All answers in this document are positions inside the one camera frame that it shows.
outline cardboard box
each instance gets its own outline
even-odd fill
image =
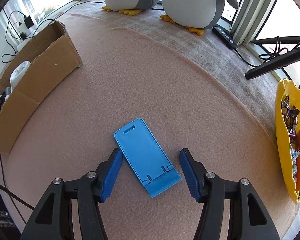
[[[31,65],[0,111],[0,153],[9,154],[22,128],[44,98],[82,60],[61,22],[45,27],[15,56],[0,76],[0,94],[10,86],[13,70],[22,62]]]

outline blue plastic object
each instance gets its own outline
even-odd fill
[[[199,191],[199,181],[197,176],[194,173],[194,170],[191,167],[191,164],[186,156],[186,153],[181,150],[179,155],[180,165],[183,171],[183,175],[185,176],[190,195],[195,199],[195,201],[199,201],[201,194]]]
[[[122,152],[118,149],[115,157],[111,163],[111,166],[103,180],[102,193],[100,195],[101,201],[104,202],[108,197],[110,197],[113,190],[115,181],[117,180],[120,168],[122,164]]]
[[[181,180],[143,119],[138,118],[117,130],[114,138],[151,197]]]

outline penguin foot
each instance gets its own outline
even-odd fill
[[[102,10],[105,10],[105,11],[107,11],[107,12],[111,12],[111,11],[112,11],[112,10],[111,10],[109,7],[107,7],[107,6],[102,6],[101,9],[102,9]]]
[[[172,24],[176,24],[176,22],[174,20],[172,20],[168,15],[166,14],[163,14],[163,15],[160,15],[160,18],[165,20],[166,22],[171,22]]]
[[[140,13],[142,10],[134,10],[134,9],[128,9],[128,10],[120,10],[119,13],[128,14],[129,16],[136,15]]]
[[[188,29],[191,33],[196,33],[199,36],[202,36],[206,32],[205,29],[197,29],[197,28],[192,28],[187,26],[185,26],[185,28]]]

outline white tape roll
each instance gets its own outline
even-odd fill
[[[14,87],[18,84],[19,80],[23,77],[29,66],[30,62],[24,61],[12,72],[10,76],[10,84],[12,89],[14,89]]]

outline yellow scalloped basket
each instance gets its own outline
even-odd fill
[[[294,203],[297,204],[300,201],[300,192],[296,192],[296,184],[294,182],[292,174],[293,163],[290,154],[289,133],[284,123],[281,110],[281,101],[284,100],[286,96],[289,96],[290,105],[295,106],[300,110],[300,89],[296,87],[293,81],[282,79],[279,82],[275,99],[275,129],[277,133],[277,144],[284,182],[286,184],[290,198],[294,201]],[[300,113],[298,115],[296,132],[298,132],[299,129]]]

